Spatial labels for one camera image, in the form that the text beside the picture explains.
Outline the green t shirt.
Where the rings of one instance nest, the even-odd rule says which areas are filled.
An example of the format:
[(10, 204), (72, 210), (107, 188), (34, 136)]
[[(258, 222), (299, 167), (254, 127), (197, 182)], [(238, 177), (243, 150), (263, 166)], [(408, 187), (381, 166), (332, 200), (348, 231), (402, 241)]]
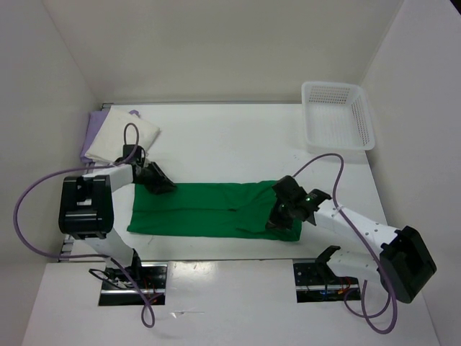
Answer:
[(127, 231), (154, 236), (266, 239), (296, 242), (302, 223), (288, 230), (267, 228), (276, 203), (275, 181), (179, 183), (154, 195), (137, 185)]

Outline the cream t shirt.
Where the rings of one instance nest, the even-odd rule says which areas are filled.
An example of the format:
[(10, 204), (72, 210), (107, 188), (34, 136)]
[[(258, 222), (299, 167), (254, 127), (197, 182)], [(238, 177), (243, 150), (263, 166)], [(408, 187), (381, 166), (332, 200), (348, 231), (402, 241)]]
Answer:
[(124, 111), (109, 108), (90, 113), (81, 160), (114, 162), (122, 156), (124, 129), (128, 123), (135, 124), (139, 132), (138, 145), (146, 151), (157, 139), (161, 129), (140, 117), (137, 110)]

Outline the purple t shirt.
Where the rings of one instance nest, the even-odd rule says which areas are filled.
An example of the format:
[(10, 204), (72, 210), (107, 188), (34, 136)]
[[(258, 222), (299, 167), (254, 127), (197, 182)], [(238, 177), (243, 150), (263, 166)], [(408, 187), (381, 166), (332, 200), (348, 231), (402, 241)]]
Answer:
[(141, 131), (139, 117), (117, 109), (90, 113), (89, 124), (81, 150), (82, 162), (114, 162), (122, 156), (124, 143), (135, 143)]

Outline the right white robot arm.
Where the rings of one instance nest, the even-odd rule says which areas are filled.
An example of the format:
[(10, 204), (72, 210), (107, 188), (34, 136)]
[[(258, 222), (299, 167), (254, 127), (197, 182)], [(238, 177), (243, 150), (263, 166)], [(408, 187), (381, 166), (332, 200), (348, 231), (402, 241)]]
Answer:
[(367, 249), (368, 253), (360, 254), (333, 244), (321, 252), (315, 263), (323, 283), (352, 277), (391, 284), (397, 301), (411, 303), (437, 271), (420, 233), (410, 226), (397, 229), (372, 221), (335, 202), (326, 192), (306, 192), (291, 176), (278, 180), (272, 189), (276, 203), (268, 229), (287, 233), (296, 223), (307, 222)]

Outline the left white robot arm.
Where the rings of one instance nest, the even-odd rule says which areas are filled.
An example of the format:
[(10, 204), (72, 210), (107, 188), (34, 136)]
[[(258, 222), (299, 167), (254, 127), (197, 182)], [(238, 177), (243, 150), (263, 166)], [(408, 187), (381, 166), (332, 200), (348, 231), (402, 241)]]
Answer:
[(115, 229), (112, 195), (126, 185), (140, 185), (152, 195), (176, 190), (176, 185), (141, 146), (125, 144), (115, 165), (63, 181), (59, 229), (89, 245), (107, 263), (109, 277), (128, 288), (138, 287), (146, 269), (135, 249)]

